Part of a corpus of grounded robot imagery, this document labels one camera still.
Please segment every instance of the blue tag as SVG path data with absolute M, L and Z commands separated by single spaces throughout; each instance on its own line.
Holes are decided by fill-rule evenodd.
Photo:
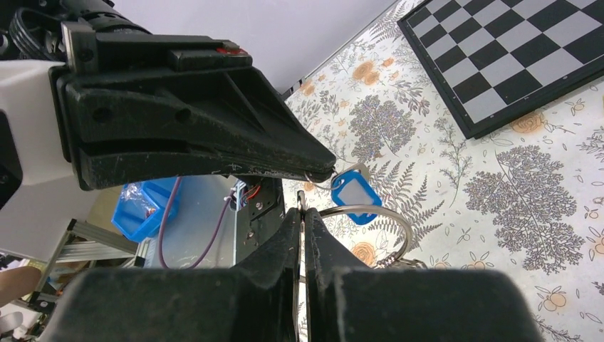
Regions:
M 382 206 L 382 200 L 371 188 L 367 180 L 356 170 L 344 172 L 333 178 L 331 199 L 337 205 L 368 204 Z M 376 214 L 348 214 L 356 224 L 362 226 L 373 221 Z

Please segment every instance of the tablecloth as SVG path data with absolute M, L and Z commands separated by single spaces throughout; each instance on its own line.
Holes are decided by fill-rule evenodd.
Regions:
M 545 341 L 604 341 L 603 79 L 465 140 L 397 27 L 417 3 L 387 12 L 307 80 L 289 108 L 336 155 L 337 171 L 355 162 L 370 168 L 384 206 L 412 223 L 408 258 L 504 272 Z M 300 189 L 310 206 L 334 206 L 329 192 L 286 181 L 288 206 Z M 339 216 L 326 225 L 368 265 L 404 237 L 381 218 L 359 227 Z

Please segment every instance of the black border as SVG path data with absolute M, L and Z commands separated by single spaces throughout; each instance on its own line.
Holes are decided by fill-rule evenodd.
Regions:
M 537 90 L 533 94 L 519 100 L 511 105 L 506 106 L 504 109 L 496 112 L 488 118 L 485 118 L 478 123 L 474 123 L 468 116 L 464 106 L 458 101 L 454 91 L 449 87 L 448 83 L 444 79 L 442 73 L 435 73 L 434 70 L 438 71 L 436 63 L 429 57 L 426 49 L 420 42 L 419 38 L 413 33 L 407 20 L 413 16 L 417 11 L 424 8 L 432 0 L 424 0 L 421 4 L 417 5 L 409 13 L 405 14 L 397 23 L 405 36 L 409 45 L 415 52 L 417 59 L 426 70 L 426 73 L 434 83 L 435 88 L 438 90 L 445 105 L 451 111 L 451 114 L 457 125 L 464 133 L 466 138 L 481 138 L 494 130 L 497 130 L 512 121 L 532 112 L 533 110 L 540 108 L 561 96 L 570 93 L 577 88 L 584 86 L 586 83 L 594 81 L 595 79 L 604 75 L 604 56 L 600 56 L 589 64 L 584 65 L 582 68 L 567 75 L 566 79 L 559 79 L 552 84 L 546 85 L 545 87 Z

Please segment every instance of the chessboard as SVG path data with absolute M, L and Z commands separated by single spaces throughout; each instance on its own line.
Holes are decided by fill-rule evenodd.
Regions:
M 604 74 L 604 0 L 426 0 L 398 24 L 466 138 Z

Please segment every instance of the blue plastic bin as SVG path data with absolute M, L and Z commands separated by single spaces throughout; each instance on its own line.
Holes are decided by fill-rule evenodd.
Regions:
M 176 177 L 148 180 L 139 184 L 140 194 L 136 199 L 126 199 L 120 195 L 111 222 L 130 241 L 141 242 L 148 237 L 157 235 L 162 223 L 165 207 L 172 193 Z M 128 188 L 124 185 L 122 192 Z M 168 214 L 168 222 L 178 214 L 180 189 L 176 194 L 172 208 Z M 155 209 L 152 214 L 148 208 Z

